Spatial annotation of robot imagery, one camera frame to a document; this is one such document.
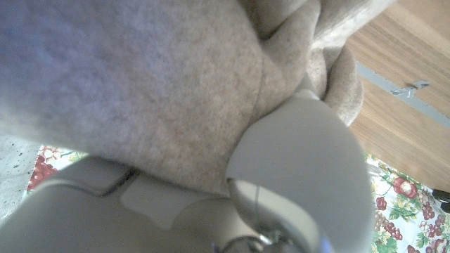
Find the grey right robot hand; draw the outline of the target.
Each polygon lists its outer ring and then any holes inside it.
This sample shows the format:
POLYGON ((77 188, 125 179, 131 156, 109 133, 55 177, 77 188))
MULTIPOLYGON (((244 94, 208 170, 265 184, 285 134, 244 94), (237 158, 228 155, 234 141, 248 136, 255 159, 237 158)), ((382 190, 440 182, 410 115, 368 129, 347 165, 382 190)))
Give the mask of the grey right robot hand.
POLYGON ((302 90, 255 122, 228 197, 97 157, 49 180, 1 224, 2 252, 367 252, 374 207, 351 131, 302 90))

